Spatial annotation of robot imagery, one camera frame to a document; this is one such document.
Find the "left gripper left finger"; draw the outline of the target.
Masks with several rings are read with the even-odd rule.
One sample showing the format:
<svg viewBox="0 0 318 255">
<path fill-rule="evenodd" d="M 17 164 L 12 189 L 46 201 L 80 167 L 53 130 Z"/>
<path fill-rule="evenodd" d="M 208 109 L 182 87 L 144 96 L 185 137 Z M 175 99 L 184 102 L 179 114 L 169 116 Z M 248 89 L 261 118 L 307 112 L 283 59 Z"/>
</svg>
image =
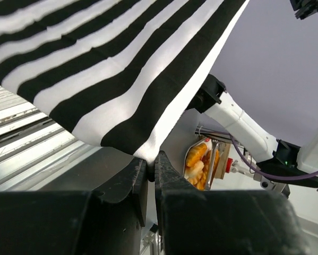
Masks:
<svg viewBox="0 0 318 255">
<path fill-rule="evenodd" d="M 0 254 L 139 254 L 147 164 L 92 191 L 0 192 Z"/>
</svg>

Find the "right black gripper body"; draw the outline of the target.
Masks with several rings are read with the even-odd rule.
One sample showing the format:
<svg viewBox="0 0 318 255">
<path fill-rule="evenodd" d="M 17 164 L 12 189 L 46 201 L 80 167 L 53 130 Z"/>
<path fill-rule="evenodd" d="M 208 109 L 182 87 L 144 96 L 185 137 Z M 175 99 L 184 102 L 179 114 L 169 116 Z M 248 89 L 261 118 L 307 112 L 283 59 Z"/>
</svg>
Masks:
<svg viewBox="0 0 318 255">
<path fill-rule="evenodd" d="M 318 14 L 318 0 L 290 0 L 295 17 L 304 20 L 313 14 Z"/>
</svg>

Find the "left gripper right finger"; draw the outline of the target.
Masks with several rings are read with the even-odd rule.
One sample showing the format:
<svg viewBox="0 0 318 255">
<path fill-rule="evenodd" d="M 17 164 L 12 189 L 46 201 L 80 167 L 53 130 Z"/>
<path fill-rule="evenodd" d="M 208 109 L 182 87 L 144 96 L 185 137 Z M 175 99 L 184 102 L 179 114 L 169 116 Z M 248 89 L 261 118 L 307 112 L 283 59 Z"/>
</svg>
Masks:
<svg viewBox="0 0 318 255">
<path fill-rule="evenodd" d="M 161 151 L 155 161 L 165 254 L 309 254 L 291 203 L 265 190 L 199 191 Z"/>
</svg>

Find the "black white striped tank top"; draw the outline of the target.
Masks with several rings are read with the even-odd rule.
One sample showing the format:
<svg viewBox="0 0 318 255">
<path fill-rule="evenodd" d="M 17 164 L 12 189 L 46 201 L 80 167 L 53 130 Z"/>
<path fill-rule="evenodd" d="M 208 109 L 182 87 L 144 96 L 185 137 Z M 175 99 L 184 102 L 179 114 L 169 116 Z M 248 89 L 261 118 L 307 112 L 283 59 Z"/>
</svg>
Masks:
<svg viewBox="0 0 318 255">
<path fill-rule="evenodd" d="M 0 86 L 151 163 L 247 1 L 0 1 Z"/>
</svg>

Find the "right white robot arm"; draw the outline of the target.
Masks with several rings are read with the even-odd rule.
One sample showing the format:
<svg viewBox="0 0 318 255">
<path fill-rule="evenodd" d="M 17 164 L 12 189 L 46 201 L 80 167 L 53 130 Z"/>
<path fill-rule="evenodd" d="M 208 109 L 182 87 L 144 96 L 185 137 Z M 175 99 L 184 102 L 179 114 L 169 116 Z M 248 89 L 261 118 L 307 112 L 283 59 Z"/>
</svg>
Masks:
<svg viewBox="0 0 318 255">
<path fill-rule="evenodd" d="M 241 144 L 256 164 L 252 166 L 240 154 L 242 161 L 262 178 L 318 188 L 318 130 L 302 147 L 277 139 L 260 127 L 212 74 L 208 74 L 188 108 L 217 121 L 225 129 L 216 132 L 217 139 L 231 140 L 234 147 Z"/>
</svg>

